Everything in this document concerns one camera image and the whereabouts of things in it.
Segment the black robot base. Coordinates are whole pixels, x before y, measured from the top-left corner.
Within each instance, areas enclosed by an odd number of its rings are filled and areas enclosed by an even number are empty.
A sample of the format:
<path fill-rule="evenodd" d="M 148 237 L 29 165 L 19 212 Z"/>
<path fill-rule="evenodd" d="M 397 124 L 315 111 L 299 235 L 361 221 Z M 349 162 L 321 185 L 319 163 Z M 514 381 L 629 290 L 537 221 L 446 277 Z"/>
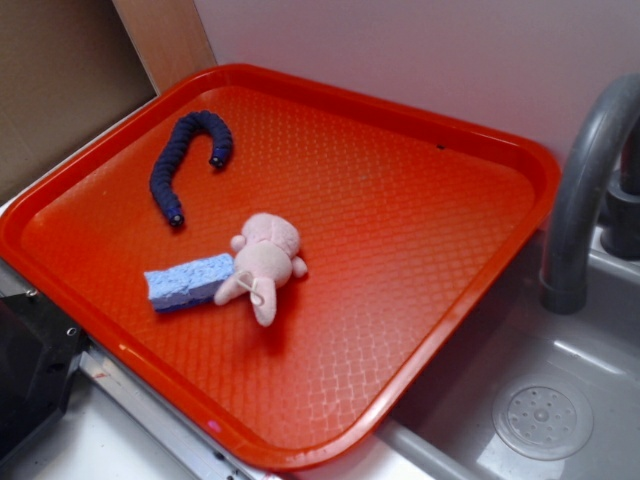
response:
<path fill-rule="evenodd" d="M 66 413 L 82 327 L 43 293 L 1 299 L 1 467 Z"/>

